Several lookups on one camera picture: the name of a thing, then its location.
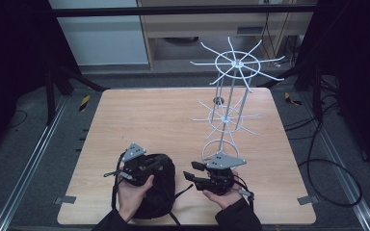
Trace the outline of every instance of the sleeve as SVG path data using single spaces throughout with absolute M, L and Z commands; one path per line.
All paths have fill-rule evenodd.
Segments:
M 112 210 L 104 219 L 99 222 L 92 231 L 129 231 L 130 226 L 119 215 L 117 210 Z
M 259 218 L 249 206 L 245 198 L 228 206 L 215 216 L 222 231 L 262 231 Z

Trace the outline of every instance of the backpack strap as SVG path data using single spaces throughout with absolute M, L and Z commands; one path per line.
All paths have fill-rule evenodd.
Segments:
M 116 210 L 116 211 L 117 211 L 117 208 L 116 208 L 117 190 L 119 189 L 119 183 L 122 181 L 122 179 L 119 181 L 119 173 L 121 172 L 121 170 L 119 169 L 119 165 L 121 164 L 121 160 L 124 154 L 125 152 L 121 153 L 121 155 L 119 156 L 119 161 L 117 162 L 116 171 L 104 174 L 104 177 L 107 177 L 109 175 L 115 175 L 113 192 L 111 195 L 111 208 L 113 208 L 113 210 Z
M 172 201 L 172 204 L 174 203 L 174 201 L 180 196 L 182 195 L 183 193 L 185 193 L 186 191 L 188 191 L 189 189 L 191 189 L 194 185 L 191 184 L 190 186 L 188 186 L 188 188 L 186 188 L 185 190 L 177 193 L 174 197 L 173 197 L 173 201 Z M 172 213 L 172 211 L 169 212 L 171 218 L 173 219 L 173 221 L 175 221 L 176 225 L 181 228 L 182 225 L 181 223 L 179 222 L 178 218 L 176 218 L 176 216 Z

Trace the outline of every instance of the metal bracket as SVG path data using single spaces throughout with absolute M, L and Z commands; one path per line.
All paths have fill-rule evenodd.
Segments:
M 305 205 L 305 204 L 316 204 L 318 202 L 320 202 L 320 200 L 318 199 L 317 196 L 303 196 L 303 197 L 300 197 L 300 198 L 297 198 L 297 200 L 299 201 L 300 205 Z
M 76 201 L 76 196 L 70 196 L 70 195 L 65 195 L 65 196 L 57 196 L 53 200 L 53 204 L 74 204 L 74 201 Z
M 125 154 L 122 157 L 122 161 L 127 162 L 145 153 L 146 153 L 145 148 L 142 148 L 136 143 L 132 142 L 128 149 L 125 151 Z
M 213 169 L 225 169 L 244 165 L 245 163 L 246 160 L 228 156 L 221 151 L 212 156 L 212 159 L 208 164 L 206 164 L 206 167 Z

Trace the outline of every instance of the black curtain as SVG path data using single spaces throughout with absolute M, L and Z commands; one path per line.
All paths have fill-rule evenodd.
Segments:
M 57 18 L 30 10 L 51 6 L 47 0 L 0 0 L 0 136 L 17 98 L 43 87 L 49 67 L 60 65 L 81 74 Z M 67 76 L 55 72 L 53 77 L 62 93 L 70 93 Z
M 314 85 L 315 65 L 339 80 L 339 103 L 370 157 L 370 1 L 320 1 L 337 11 L 316 13 L 305 35 L 296 87 Z

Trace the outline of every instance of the table top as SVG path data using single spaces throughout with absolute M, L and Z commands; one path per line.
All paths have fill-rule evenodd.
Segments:
M 252 90 L 243 109 L 243 116 L 252 116 L 243 118 L 246 129 L 224 135 L 225 140 L 235 141 L 240 158 L 247 161 L 236 170 L 254 192 L 254 210 L 263 224 L 311 224 L 314 210 L 297 200 L 307 196 L 307 191 L 273 97 L 268 89 Z M 104 91 L 66 192 L 76 200 L 62 204 L 58 222 L 97 224 L 111 211 L 114 177 L 103 174 L 115 170 L 119 155 L 132 142 L 145 148 L 146 154 L 170 156 L 177 192 L 191 183 L 185 180 L 184 170 L 206 178 L 206 172 L 192 169 L 191 162 L 201 162 L 203 147 L 221 134 L 214 132 L 206 139 L 214 126 L 191 118 L 209 117 L 215 92 L 208 88 Z M 229 89 L 223 89 L 223 97 L 228 94 Z M 245 88 L 235 88 L 231 105 L 236 107 L 244 94 Z M 195 187 L 179 196 L 172 209 L 181 224 L 193 225 L 216 224 L 214 216 L 219 211 Z M 131 222 L 174 225 L 170 216 Z

